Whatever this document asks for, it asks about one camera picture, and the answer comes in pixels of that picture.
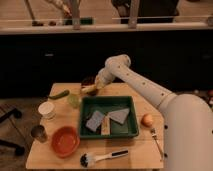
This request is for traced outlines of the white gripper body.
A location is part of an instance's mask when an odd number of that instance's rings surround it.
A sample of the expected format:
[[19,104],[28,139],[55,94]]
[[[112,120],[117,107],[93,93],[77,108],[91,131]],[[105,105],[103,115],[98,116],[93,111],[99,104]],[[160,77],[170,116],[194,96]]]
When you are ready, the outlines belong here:
[[106,85],[110,84],[112,82],[111,78],[112,78],[111,73],[107,69],[102,68],[98,72],[98,74],[97,74],[97,76],[95,78],[96,88],[97,89],[102,89]]

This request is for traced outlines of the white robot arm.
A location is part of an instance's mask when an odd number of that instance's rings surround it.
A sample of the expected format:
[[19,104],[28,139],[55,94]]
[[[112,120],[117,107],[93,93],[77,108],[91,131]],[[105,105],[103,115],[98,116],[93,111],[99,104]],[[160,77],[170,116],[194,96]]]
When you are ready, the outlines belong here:
[[164,117],[164,171],[213,171],[213,111],[200,97],[179,94],[137,74],[122,54],[109,57],[98,72],[98,89],[120,78]]

